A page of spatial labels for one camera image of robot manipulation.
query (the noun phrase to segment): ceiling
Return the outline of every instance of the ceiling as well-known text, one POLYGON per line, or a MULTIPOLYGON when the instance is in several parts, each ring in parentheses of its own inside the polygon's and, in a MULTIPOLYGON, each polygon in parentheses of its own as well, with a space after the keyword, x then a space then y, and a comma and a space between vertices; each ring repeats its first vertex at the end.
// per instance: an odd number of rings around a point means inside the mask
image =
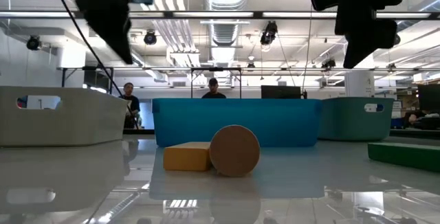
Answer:
MULTIPOLYGON (((418 12, 427 5, 437 0, 404 0, 398 6, 387 7, 385 11, 399 12, 418 12)), ((73 0, 67 0, 67 4, 72 10, 76 10, 73 0)), ((204 0, 184 0, 187 10, 205 10, 204 0)), ((59 0, 0 0, 0 10, 63 10, 59 0)), ((140 5, 131 5, 132 11, 142 10, 140 5)), ((303 11, 311 10, 310 0, 247 0, 245 10, 270 10, 270 11, 303 11)), ((208 25, 201 24, 201 21, 191 19, 189 26, 195 47, 199 50, 199 60, 204 63, 212 62, 211 40, 208 31, 208 25)), ((142 56, 142 60, 149 66, 171 67, 172 65, 166 59, 167 44, 161 34, 156 32, 157 43, 155 45, 146 45, 143 38, 147 30, 154 30, 155 26, 152 20, 136 19, 132 20, 132 30, 130 33, 132 48, 142 56)), ((276 20, 278 25, 278 38, 272 43, 268 52, 262 52, 259 44, 262 29, 267 25, 267 20, 249 20, 248 23, 241 25, 236 43, 234 60, 230 63, 231 67, 238 65, 245 67, 249 62, 248 57, 254 57, 256 67, 320 67, 322 59, 329 56, 336 61, 336 67, 341 67, 344 52, 343 49, 326 55, 325 52, 341 43, 341 36, 333 33, 335 21, 333 20, 276 20)), ((89 33, 89 28, 83 20, 80 20, 80 26, 83 31, 89 33)), ((437 46, 440 41, 440 21, 421 21, 399 33, 401 43, 392 49, 380 49, 374 53, 376 67, 386 67, 390 62, 401 60, 404 57, 417 55, 419 52, 437 46)), ((23 30, 24 27, 56 27, 65 30, 68 34, 79 37, 72 22, 68 19, 13 19, 9 26, 10 32, 23 30)), ((56 39, 44 41, 51 43, 54 47, 62 47, 65 36, 59 36, 56 39)), ((95 47, 104 63, 110 67, 123 67, 123 62, 103 43, 100 38, 89 38, 91 44, 95 47)), ((414 59, 404 61, 398 67, 419 67, 427 65, 440 66, 439 53, 436 49, 432 53, 418 56, 414 59)), ((96 64, 95 59, 90 54, 87 55, 87 64, 96 64)), ((135 71, 118 72, 121 76, 145 77, 146 74, 135 71)), ((301 74, 301 71, 295 71, 295 74, 301 74)), ((246 74, 257 74, 257 72, 247 72, 246 74)), ((271 74, 289 74, 285 72, 271 72, 271 74)), ((387 72, 375 73, 385 76, 387 72)), ((400 76, 411 76, 414 72, 405 71, 400 76)))

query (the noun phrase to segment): white wall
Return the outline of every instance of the white wall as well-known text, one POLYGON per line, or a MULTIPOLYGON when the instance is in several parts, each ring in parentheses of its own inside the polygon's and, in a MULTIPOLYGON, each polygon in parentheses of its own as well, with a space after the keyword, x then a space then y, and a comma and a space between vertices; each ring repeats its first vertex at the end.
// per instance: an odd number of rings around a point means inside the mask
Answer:
POLYGON ((57 64, 57 56, 31 52, 0 30, 0 86, 61 87, 57 64))

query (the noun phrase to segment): blue plastic bin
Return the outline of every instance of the blue plastic bin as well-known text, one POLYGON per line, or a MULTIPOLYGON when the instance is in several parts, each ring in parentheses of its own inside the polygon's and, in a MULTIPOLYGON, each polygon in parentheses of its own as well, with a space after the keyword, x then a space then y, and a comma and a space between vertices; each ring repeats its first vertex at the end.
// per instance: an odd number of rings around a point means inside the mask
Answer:
POLYGON ((261 147, 313 146, 320 100, 154 99, 156 143, 160 147, 210 142, 227 125, 250 129, 261 147))
POLYGON ((330 98, 322 101, 320 139, 336 141, 379 141, 390 134, 391 98, 330 98), (374 112, 366 105, 377 105, 374 112))

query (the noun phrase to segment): wooden cylinder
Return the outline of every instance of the wooden cylinder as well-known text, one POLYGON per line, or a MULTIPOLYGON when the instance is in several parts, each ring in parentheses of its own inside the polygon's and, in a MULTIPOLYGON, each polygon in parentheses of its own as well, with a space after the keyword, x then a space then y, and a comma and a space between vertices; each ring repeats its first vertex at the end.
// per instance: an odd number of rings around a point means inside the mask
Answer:
POLYGON ((220 174, 243 177, 259 162, 260 144, 249 129, 239 125, 226 126, 212 138, 210 158, 220 174))

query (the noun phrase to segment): green mat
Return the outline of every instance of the green mat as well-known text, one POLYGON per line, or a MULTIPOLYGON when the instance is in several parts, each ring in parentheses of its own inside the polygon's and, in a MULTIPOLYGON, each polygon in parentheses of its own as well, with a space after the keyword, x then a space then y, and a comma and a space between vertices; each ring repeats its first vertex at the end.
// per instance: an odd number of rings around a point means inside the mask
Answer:
POLYGON ((370 143, 368 157, 375 161, 440 172, 440 146, 370 143))

